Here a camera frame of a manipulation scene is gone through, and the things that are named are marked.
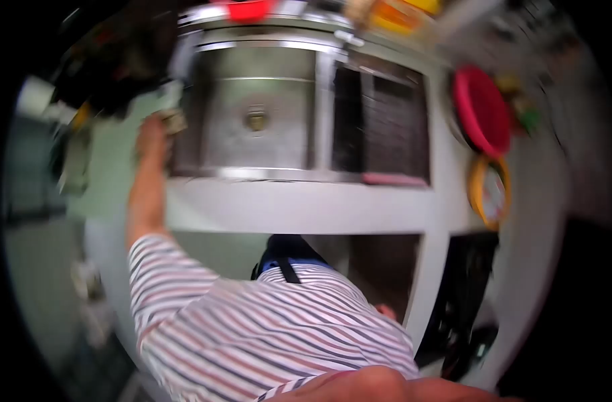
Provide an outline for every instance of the red container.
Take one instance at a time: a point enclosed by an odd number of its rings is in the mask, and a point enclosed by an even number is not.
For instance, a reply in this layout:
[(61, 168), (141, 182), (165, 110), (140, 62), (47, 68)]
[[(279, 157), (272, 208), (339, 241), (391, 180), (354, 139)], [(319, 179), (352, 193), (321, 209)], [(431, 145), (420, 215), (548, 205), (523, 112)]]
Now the red container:
[(453, 100), (465, 137), (476, 148), (495, 159), (509, 151), (509, 110), (487, 73), (474, 66), (457, 70)]
[(230, 13), (230, 20), (250, 23), (262, 20), (275, 5), (275, 0), (213, 0), (213, 3), (225, 4)]

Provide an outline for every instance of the person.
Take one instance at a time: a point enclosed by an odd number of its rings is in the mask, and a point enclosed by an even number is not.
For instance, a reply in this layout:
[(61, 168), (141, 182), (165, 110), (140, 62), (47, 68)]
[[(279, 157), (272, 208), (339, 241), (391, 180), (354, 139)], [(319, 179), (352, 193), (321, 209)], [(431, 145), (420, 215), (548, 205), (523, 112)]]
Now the person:
[(137, 350), (159, 384), (187, 401), (494, 401), (420, 379), (414, 347), (387, 306), (371, 306), (299, 236), (272, 236), (250, 281), (189, 258), (164, 225), (165, 127), (137, 139), (128, 201)]

